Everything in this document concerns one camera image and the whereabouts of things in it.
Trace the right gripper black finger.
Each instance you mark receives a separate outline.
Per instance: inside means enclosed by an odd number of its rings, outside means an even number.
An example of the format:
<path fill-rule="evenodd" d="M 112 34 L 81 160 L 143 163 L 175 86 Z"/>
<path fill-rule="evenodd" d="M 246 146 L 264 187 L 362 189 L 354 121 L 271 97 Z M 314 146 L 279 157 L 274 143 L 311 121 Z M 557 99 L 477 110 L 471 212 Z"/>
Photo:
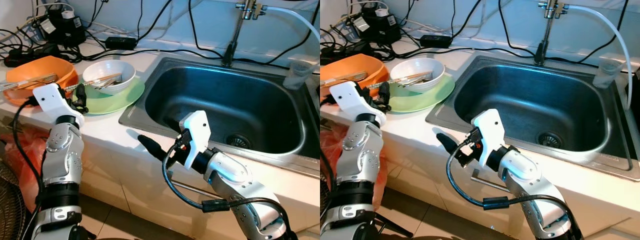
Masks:
<path fill-rule="evenodd" d="M 451 155 L 460 157 L 463 152 L 461 150 L 457 150 L 457 147 L 460 145 L 453 138 L 449 137 L 444 133 L 437 133 L 436 139 L 441 142 L 444 149 Z"/>
<path fill-rule="evenodd" d="M 157 141 L 151 139 L 150 137 L 140 134 L 137 136 L 137 140 L 138 142 L 140 142 L 140 144 L 142 144 L 142 146 L 144 146 L 144 148 L 150 155 L 160 160 L 161 162 L 168 156 L 166 151 L 162 149 L 162 146 L 160 146 Z"/>

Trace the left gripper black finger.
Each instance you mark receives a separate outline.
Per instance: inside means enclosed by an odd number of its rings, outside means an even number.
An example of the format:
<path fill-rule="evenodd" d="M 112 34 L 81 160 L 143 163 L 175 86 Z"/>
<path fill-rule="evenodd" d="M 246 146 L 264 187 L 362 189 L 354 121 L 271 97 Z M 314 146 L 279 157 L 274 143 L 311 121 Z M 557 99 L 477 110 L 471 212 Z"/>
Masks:
<path fill-rule="evenodd" d="M 390 106 L 390 84 L 388 82 L 382 82 L 378 87 L 378 99 L 377 106 L 381 111 L 390 111 L 392 107 Z"/>
<path fill-rule="evenodd" d="M 87 114 L 89 112 L 89 108 L 87 107 L 87 94 L 85 85 L 79 83 L 74 91 L 76 100 L 74 100 L 74 108 L 76 111 L 80 112 L 80 114 Z"/>

